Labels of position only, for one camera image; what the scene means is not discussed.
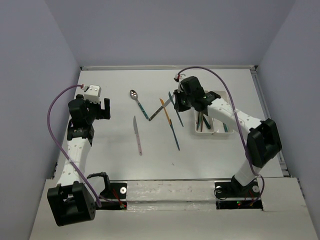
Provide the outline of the silver knife dark handle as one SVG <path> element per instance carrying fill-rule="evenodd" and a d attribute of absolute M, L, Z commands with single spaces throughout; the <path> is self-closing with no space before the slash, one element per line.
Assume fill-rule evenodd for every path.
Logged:
<path fill-rule="evenodd" d="M 170 102 L 171 102 L 171 100 L 168 99 L 168 100 L 164 103 L 164 106 L 166 107 Z M 149 121 L 149 122 L 152 121 L 152 120 L 156 117 L 156 115 L 157 115 L 161 110 L 163 110 L 163 109 L 164 109 L 164 107 L 161 105 L 161 106 L 155 111 L 155 113 L 154 113 L 151 117 L 149 117 L 148 121 Z"/>

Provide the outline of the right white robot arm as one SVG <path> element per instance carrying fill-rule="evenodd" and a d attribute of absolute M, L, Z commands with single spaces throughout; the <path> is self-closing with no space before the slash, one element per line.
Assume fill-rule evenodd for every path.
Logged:
<path fill-rule="evenodd" d="M 252 117 L 227 102 L 214 91 L 205 91 L 195 76 L 183 79 L 175 96 L 174 108 L 185 112 L 191 108 L 227 125 L 238 132 L 244 140 L 246 160 L 232 177 L 230 190 L 235 196 L 242 196 L 249 189 L 256 174 L 281 150 L 282 143 L 275 121 Z"/>

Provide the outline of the teal plastic spoon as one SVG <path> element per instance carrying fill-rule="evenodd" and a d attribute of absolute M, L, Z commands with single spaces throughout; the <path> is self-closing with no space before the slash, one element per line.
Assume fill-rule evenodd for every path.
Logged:
<path fill-rule="evenodd" d="M 210 130 L 211 125 L 209 124 L 209 122 L 207 121 L 207 119 L 205 117 L 203 117 L 203 122 L 204 122 L 205 126 L 207 127 L 207 129 Z"/>

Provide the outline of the black spoon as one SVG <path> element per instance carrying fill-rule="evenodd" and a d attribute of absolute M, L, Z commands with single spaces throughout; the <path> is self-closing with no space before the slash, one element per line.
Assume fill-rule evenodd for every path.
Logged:
<path fill-rule="evenodd" d="M 196 127 L 196 130 L 198 131 L 199 130 L 199 127 L 201 125 L 201 112 L 198 112 L 198 117 L 197 117 L 197 127 Z"/>

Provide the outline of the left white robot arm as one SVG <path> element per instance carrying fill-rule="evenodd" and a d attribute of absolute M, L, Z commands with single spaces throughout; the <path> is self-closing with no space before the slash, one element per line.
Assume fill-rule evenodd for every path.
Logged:
<path fill-rule="evenodd" d="M 99 95 L 78 94 L 68 103 L 71 119 L 67 127 L 67 150 L 62 174 L 47 199 L 56 224 L 61 226 L 92 221 L 100 198 L 110 194 L 106 172 L 85 176 L 86 161 L 93 144 L 95 120 L 110 119 L 110 109 L 102 109 Z"/>

